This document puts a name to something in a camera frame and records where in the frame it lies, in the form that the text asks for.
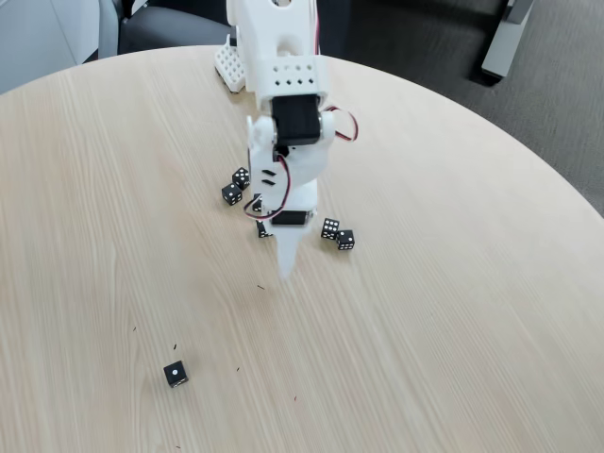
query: robotic arm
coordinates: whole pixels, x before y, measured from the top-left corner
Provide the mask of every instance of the robotic arm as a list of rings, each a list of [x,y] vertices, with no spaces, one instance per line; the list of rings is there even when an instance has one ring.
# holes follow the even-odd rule
[[[227,0],[236,40],[227,39],[215,66],[232,92],[256,94],[260,117],[247,118],[252,193],[262,199],[266,231],[277,239],[282,277],[292,271],[298,242],[310,232],[317,177],[336,136],[327,99],[327,68],[318,55],[315,0]]]

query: dice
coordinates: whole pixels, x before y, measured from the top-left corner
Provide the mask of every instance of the dice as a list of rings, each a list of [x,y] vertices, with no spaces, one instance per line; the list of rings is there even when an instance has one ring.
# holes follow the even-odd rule
[[[232,206],[242,201],[242,191],[236,184],[229,184],[223,187],[223,198]]]
[[[269,236],[273,236],[272,234],[268,234],[266,232],[266,228],[264,227],[264,223],[262,222],[262,220],[256,221],[256,228],[258,229],[259,238],[268,238]]]
[[[247,186],[249,186],[249,172],[241,167],[233,173],[233,184],[237,184],[237,187],[242,191],[247,189]]]
[[[323,222],[323,231],[321,231],[321,237],[326,239],[336,239],[338,233],[339,220],[325,219]]]
[[[259,193],[254,193],[253,199],[255,200],[259,195]],[[258,201],[252,205],[252,210],[254,212],[262,211],[262,196],[260,196],[260,198],[258,198]]]
[[[182,361],[177,361],[176,363],[166,366],[163,369],[163,372],[166,375],[166,379],[168,379],[168,385],[173,389],[189,380],[187,373],[185,373],[185,367],[182,364]]]
[[[350,250],[355,246],[355,236],[352,234],[352,229],[338,231],[336,238],[338,250]]]

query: metal stand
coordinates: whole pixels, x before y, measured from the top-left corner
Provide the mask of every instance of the metal stand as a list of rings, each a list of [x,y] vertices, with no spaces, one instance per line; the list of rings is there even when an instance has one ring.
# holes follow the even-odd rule
[[[532,5],[533,0],[508,0],[506,12],[482,62],[484,73],[499,79],[508,75]]]

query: round table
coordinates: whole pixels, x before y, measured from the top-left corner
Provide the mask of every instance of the round table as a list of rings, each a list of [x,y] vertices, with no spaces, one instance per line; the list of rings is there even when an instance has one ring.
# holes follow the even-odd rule
[[[257,113],[214,50],[0,97],[0,451],[602,451],[596,211],[471,111],[330,59],[361,134],[281,280],[221,197]]]

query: black chair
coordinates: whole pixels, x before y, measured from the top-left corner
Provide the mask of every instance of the black chair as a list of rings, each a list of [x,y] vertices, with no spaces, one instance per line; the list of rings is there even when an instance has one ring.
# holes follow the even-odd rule
[[[99,0],[98,57],[178,47],[224,44],[230,27],[171,8],[144,6],[132,14],[134,0]]]

